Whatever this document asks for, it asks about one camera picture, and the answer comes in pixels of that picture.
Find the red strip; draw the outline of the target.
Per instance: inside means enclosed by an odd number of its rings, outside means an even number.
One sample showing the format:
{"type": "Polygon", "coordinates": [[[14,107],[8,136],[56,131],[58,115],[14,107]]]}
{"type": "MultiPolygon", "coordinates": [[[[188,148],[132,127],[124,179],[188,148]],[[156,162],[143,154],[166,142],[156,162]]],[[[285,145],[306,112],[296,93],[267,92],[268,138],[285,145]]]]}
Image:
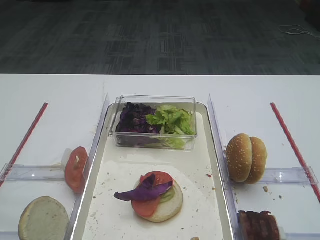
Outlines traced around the red strip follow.
{"type": "Polygon", "coordinates": [[[311,170],[310,168],[307,166],[307,163],[306,161],[304,160],[296,142],[294,141],[283,117],[281,116],[281,113],[279,112],[276,104],[274,102],[271,102],[270,103],[270,106],[280,124],[280,126],[282,127],[282,130],[284,131],[284,134],[286,135],[291,147],[292,147],[292,150],[294,151],[301,167],[303,168],[304,172],[305,172],[305,175],[307,176],[309,182],[310,182],[310,185],[313,189],[313,192],[315,193],[318,201],[320,201],[320,189],[318,187],[318,184],[316,183],[316,177],[311,173],[311,170]]]}
{"type": "Polygon", "coordinates": [[[15,151],[13,157],[11,158],[10,162],[3,168],[4,172],[1,174],[0,177],[0,187],[2,187],[2,185],[4,184],[6,177],[8,176],[8,174],[10,173],[13,165],[16,163],[21,151],[23,150],[25,144],[27,143],[27,141],[29,140],[31,134],[33,133],[34,129],[36,128],[38,122],[40,121],[41,117],[43,116],[45,110],[47,109],[49,103],[45,102],[41,109],[39,110],[38,114],[36,115],[35,119],[33,120],[31,126],[29,127],[27,133],[25,134],[25,136],[23,137],[21,143],[19,144],[17,150],[15,151]]]}

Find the clear divider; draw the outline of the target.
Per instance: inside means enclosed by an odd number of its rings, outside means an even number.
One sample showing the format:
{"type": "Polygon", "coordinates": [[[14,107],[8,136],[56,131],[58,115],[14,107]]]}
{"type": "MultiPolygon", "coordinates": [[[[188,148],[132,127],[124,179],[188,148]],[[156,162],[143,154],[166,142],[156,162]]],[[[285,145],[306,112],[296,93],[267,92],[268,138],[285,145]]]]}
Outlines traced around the clear divider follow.
{"type": "Polygon", "coordinates": [[[266,168],[259,184],[318,185],[311,167],[266,168]]]}
{"type": "Polygon", "coordinates": [[[65,173],[61,165],[36,166],[5,164],[0,172],[0,182],[5,181],[64,181],[65,173]]]}

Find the purple cabbage leaf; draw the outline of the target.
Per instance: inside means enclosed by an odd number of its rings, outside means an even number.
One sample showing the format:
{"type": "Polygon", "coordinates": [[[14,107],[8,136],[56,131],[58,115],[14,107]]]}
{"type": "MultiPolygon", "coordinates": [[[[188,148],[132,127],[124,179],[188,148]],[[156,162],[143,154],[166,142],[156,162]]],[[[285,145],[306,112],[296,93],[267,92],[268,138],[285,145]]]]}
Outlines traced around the purple cabbage leaf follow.
{"type": "Polygon", "coordinates": [[[116,192],[114,197],[121,201],[150,201],[165,194],[173,186],[173,179],[163,172],[151,172],[140,178],[142,181],[127,192],[116,192]]]}

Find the left far clear divider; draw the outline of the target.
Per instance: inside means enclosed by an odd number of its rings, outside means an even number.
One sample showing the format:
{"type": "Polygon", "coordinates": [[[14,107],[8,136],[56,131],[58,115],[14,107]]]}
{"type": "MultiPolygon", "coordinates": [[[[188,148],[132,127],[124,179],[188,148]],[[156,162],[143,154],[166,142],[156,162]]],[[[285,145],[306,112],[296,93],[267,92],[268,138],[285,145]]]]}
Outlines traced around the left far clear divider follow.
{"type": "Polygon", "coordinates": [[[64,181],[65,173],[61,165],[36,166],[5,164],[0,172],[0,182],[5,181],[64,181]]]}

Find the bottom bun on tray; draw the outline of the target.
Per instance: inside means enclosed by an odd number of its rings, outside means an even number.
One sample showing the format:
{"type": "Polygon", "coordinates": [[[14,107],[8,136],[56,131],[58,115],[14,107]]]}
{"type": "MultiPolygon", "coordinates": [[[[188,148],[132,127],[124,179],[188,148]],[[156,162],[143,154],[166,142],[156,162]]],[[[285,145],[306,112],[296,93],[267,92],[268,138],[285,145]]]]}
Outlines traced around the bottom bun on tray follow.
{"type": "Polygon", "coordinates": [[[159,208],[155,212],[155,216],[143,217],[138,215],[136,212],[135,213],[141,218],[154,223],[161,223],[161,222],[167,221],[173,218],[175,215],[177,215],[181,211],[183,206],[183,192],[180,185],[176,182],[174,178],[173,178],[173,183],[174,183],[173,188],[175,190],[174,197],[165,203],[161,203],[159,205],[159,208]]]}

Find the green lettuce on bun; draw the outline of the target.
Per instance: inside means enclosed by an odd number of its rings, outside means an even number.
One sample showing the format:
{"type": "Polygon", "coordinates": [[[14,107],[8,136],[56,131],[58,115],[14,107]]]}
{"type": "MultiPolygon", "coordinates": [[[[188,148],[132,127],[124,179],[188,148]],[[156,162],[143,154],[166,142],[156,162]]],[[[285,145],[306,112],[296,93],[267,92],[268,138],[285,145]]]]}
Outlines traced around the green lettuce on bun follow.
{"type": "Polygon", "coordinates": [[[160,195],[160,204],[170,201],[175,196],[175,189],[172,187],[166,193],[160,195]]]}

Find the right clear long rail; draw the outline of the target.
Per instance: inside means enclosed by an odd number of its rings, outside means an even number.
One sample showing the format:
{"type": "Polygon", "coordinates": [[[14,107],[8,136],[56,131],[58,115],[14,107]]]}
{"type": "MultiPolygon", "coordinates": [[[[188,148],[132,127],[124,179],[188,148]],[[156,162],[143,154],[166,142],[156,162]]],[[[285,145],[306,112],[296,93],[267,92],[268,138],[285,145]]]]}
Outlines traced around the right clear long rail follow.
{"type": "Polygon", "coordinates": [[[217,165],[220,181],[223,190],[224,204],[227,211],[228,225],[232,240],[243,240],[241,226],[238,221],[238,210],[233,191],[233,186],[229,178],[228,166],[225,159],[224,146],[221,138],[219,122],[216,116],[215,105],[211,95],[208,97],[208,110],[211,122],[211,130],[214,138],[215,151],[217,155],[217,165]]]}

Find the right far clear divider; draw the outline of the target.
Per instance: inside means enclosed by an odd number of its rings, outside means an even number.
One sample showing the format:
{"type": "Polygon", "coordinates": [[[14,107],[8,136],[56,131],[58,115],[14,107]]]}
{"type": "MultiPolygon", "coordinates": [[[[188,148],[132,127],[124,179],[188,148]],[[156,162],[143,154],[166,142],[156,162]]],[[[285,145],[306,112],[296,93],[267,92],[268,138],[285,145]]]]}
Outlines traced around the right far clear divider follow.
{"type": "Polygon", "coordinates": [[[266,168],[259,184],[318,185],[311,167],[266,168]]]}

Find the left red strip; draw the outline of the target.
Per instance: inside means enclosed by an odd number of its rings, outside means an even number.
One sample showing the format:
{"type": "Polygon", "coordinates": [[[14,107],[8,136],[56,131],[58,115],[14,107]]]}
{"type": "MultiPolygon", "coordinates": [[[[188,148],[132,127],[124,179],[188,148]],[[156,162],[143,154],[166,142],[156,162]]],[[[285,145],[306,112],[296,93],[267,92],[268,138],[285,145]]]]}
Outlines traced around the left red strip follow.
{"type": "Polygon", "coordinates": [[[31,134],[33,133],[34,129],[36,128],[38,122],[40,121],[41,117],[43,116],[45,110],[47,109],[49,103],[45,102],[41,109],[39,110],[38,114],[36,115],[35,119],[33,120],[31,126],[29,127],[27,133],[25,134],[25,136],[23,137],[21,143],[19,144],[17,150],[15,151],[13,157],[11,158],[10,162],[3,168],[4,172],[1,174],[0,177],[0,187],[2,187],[2,185],[4,184],[6,177],[8,176],[8,174],[10,173],[13,165],[16,163],[21,151],[23,150],[25,144],[27,143],[27,141],[29,140],[31,134]]]}

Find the clear long rail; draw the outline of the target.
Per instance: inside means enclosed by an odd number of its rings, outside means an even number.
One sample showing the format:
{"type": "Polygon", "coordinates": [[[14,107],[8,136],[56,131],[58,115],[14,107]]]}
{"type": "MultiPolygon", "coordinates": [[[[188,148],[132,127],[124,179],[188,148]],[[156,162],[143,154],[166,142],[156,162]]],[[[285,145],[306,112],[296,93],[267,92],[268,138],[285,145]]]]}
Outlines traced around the clear long rail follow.
{"type": "Polygon", "coordinates": [[[243,240],[241,226],[238,221],[238,210],[233,191],[233,186],[229,178],[228,166],[225,159],[224,146],[221,138],[219,122],[216,116],[215,105],[211,95],[208,97],[208,110],[211,122],[211,130],[214,138],[215,151],[217,155],[217,165],[220,181],[223,190],[224,204],[227,211],[228,225],[232,240],[243,240]]]}
{"type": "Polygon", "coordinates": [[[82,191],[82,193],[76,197],[75,203],[74,203],[74,207],[71,213],[71,217],[69,220],[69,224],[68,224],[68,228],[65,232],[65,236],[64,239],[65,240],[73,240],[74,236],[75,236],[75,231],[76,231],[76,226],[77,226],[77,222],[79,219],[79,215],[81,212],[81,207],[83,205],[84,202],[84,198],[85,198],[85,194],[86,194],[86,190],[88,188],[88,182],[90,179],[90,175],[91,175],[91,171],[92,168],[95,164],[95,157],[97,154],[97,149],[99,146],[99,142],[100,142],[100,138],[104,129],[104,125],[105,125],[105,121],[106,121],[106,115],[107,115],[107,111],[108,111],[108,107],[110,105],[110,99],[109,99],[109,95],[108,93],[105,96],[105,100],[103,103],[103,107],[102,107],[102,111],[101,111],[101,115],[99,118],[99,122],[96,128],[96,132],[93,138],[93,142],[91,145],[91,149],[89,152],[89,156],[86,162],[86,165],[84,167],[83,170],[83,179],[85,180],[85,184],[84,184],[84,190],[82,191]]]}

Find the stack of meat patties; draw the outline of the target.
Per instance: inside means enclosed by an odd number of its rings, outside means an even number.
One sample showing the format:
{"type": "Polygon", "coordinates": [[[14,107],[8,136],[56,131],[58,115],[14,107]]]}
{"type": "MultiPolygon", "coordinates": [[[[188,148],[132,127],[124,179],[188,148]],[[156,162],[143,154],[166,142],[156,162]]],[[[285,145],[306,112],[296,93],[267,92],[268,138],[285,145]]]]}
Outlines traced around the stack of meat patties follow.
{"type": "Polygon", "coordinates": [[[281,239],[277,220],[269,211],[240,210],[237,218],[245,240],[281,239]]]}

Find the white metal tray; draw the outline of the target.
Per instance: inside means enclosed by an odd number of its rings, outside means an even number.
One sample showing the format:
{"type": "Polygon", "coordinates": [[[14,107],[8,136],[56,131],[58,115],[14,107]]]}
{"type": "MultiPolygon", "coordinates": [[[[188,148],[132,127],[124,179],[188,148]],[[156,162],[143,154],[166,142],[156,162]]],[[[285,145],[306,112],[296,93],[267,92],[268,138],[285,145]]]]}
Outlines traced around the white metal tray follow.
{"type": "Polygon", "coordinates": [[[230,240],[232,231],[207,108],[196,105],[197,138],[191,150],[118,147],[109,130],[116,113],[110,105],[78,217],[73,240],[230,240]],[[163,171],[180,185],[181,211],[153,223],[134,213],[115,192],[132,190],[140,176],[163,171]]]}

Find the clear plastic salad box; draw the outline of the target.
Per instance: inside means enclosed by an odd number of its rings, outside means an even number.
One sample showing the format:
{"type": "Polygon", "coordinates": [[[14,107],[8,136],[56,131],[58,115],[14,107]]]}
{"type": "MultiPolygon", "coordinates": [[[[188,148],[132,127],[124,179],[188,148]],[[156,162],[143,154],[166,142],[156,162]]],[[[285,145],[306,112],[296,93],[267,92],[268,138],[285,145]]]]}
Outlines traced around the clear plastic salad box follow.
{"type": "Polygon", "coordinates": [[[194,97],[122,95],[116,99],[111,116],[109,134],[114,138],[116,145],[119,147],[191,150],[198,136],[196,100],[194,97]],[[155,110],[160,106],[170,105],[191,112],[195,135],[116,132],[121,113],[128,102],[144,104],[155,110]]]}

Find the sesame bun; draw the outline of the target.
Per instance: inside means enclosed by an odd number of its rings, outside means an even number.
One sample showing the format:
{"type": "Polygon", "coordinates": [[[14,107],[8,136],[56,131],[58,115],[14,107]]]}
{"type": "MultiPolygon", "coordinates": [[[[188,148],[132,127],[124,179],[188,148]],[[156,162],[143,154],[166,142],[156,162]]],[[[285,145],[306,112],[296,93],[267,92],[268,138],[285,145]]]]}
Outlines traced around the sesame bun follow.
{"type": "Polygon", "coordinates": [[[261,139],[250,137],[250,140],[252,145],[252,165],[246,183],[255,184],[261,180],[265,173],[268,153],[266,145],[261,139]]]}
{"type": "Polygon", "coordinates": [[[226,162],[231,180],[237,183],[247,180],[252,167],[252,143],[249,135],[240,133],[229,141],[226,162]]]}

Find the left clear long rail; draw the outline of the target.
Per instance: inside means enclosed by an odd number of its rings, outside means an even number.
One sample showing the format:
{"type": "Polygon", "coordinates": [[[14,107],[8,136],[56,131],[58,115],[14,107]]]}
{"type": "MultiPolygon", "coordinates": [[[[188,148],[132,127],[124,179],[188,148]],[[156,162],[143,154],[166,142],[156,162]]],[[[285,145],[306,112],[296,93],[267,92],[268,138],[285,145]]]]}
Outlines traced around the left clear long rail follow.
{"type": "Polygon", "coordinates": [[[96,128],[96,132],[93,138],[93,142],[91,145],[91,149],[89,152],[89,156],[86,162],[86,165],[84,167],[83,170],[83,179],[85,180],[85,184],[84,184],[84,190],[82,191],[82,193],[76,197],[75,203],[74,203],[74,207],[71,213],[71,217],[69,220],[69,224],[68,224],[68,228],[65,232],[65,236],[64,239],[65,240],[73,240],[74,236],[75,236],[75,231],[76,231],[76,226],[77,226],[77,222],[79,219],[79,215],[81,212],[81,207],[83,205],[84,202],[84,198],[85,198],[85,194],[86,194],[86,190],[88,188],[88,182],[90,179],[90,175],[91,175],[91,171],[92,168],[95,164],[95,157],[97,154],[97,149],[99,146],[99,142],[100,142],[100,138],[104,129],[104,125],[105,125],[105,121],[106,121],[106,115],[107,115],[107,111],[108,111],[108,107],[110,105],[110,99],[109,99],[109,95],[108,93],[105,96],[105,100],[103,103],[103,107],[102,107],[102,111],[101,111],[101,115],[99,118],[99,122],[96,128]]]}

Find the upright bun bottom half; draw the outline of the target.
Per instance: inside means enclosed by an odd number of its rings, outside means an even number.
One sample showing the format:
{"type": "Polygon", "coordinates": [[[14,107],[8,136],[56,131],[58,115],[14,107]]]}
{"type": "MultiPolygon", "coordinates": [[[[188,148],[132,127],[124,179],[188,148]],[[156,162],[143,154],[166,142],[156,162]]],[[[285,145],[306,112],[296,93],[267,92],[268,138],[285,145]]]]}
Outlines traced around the upright bun bottom half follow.
{"type": "Polygon", "coordinates": [[[18,237],[20,240],[63,240],[68,224],[65,207],[50,196],[41,196],[21,214],[18,237]]]}

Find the tomato slice on bun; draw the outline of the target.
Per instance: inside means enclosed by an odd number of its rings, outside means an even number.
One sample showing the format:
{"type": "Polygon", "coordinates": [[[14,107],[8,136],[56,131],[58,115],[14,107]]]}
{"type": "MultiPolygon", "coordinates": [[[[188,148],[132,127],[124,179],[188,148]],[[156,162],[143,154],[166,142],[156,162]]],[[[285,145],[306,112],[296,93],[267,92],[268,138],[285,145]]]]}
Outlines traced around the tomato slice on bun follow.
{"type": "MultiPolygon", "coordinates": [[[[162,184],[167,184],[169,182],[172,183],[170,188],[175,186],[173,178],[166,172],[163,171],[152,171],[148,172],[145,175],[142,175],[139,179],[138,186],[141,187],[143,183],[146,183],[146,180],[149,179],[152,175],[154,175],[154,180],[152,180],[152,187],[155,188],[162,184]]],[[[156,210],[160,206],[160,195],[158,194],[154,199],[148,200],[134,200],[131,202],[131,205],[134,211],[141,217],[153,217],[156,214],[156,210]]]]}

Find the green lettuce pile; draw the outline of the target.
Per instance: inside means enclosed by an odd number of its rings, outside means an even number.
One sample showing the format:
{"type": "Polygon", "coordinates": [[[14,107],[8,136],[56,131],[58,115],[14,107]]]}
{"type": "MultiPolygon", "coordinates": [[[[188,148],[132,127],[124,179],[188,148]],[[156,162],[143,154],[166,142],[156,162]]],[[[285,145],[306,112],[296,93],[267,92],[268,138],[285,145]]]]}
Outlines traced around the green lettuce pile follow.
{"type": "Polygon", "coordinates": [[[193,128],[193,114],[183,108],[162,105],[154,114],[148,114],[145,118],[148,124],[160,127],[161,134],[184,136],[196,134],[193,128]]]}

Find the right red strip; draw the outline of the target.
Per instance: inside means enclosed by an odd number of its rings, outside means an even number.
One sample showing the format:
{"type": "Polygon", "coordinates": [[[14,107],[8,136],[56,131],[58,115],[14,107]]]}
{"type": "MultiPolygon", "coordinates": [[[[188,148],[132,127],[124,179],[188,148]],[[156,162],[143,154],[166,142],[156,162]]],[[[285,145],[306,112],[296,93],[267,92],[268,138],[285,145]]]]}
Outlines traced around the right red strip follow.
{"type": "Polygon", "coordinates": [[[282,130],[284,131],[284,134],[286,135],[291,147],[292,147],[292,150],[294,151],[301,167],[303,168],[304,172],[305,172],[305,175],[307,176],[309,182],[310,182],[310,185],[313,189],[313,192],[315,193],[318,201],[320,201],[320,189],[318,187],[318,184],[316,183],[316,177],[311,173],[311,170],[310,168],[307,166],[307,163],[306,161],[304,160],[296,142],[294,141],[283,117],[281,116],[281,113],[279,112],[276,104],[274,102],[271,102],[270,103],[270,106],[280,124],[280,126],[282,127],[282,130]]]}

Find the purple cabbage pile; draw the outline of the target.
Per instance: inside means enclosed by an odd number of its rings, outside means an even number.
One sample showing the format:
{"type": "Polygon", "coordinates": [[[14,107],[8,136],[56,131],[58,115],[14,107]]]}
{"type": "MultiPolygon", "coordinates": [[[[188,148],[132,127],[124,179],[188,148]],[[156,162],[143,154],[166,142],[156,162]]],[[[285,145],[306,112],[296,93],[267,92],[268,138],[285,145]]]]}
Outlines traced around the purple cabbage pile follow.
{"type": "Polygon", "coordinates": [[[122,110],[116,132],[159,134],[161,127],[147,122],[147,115],[154,115],[156,110],[142,103],[128,102],[122,110]]]}

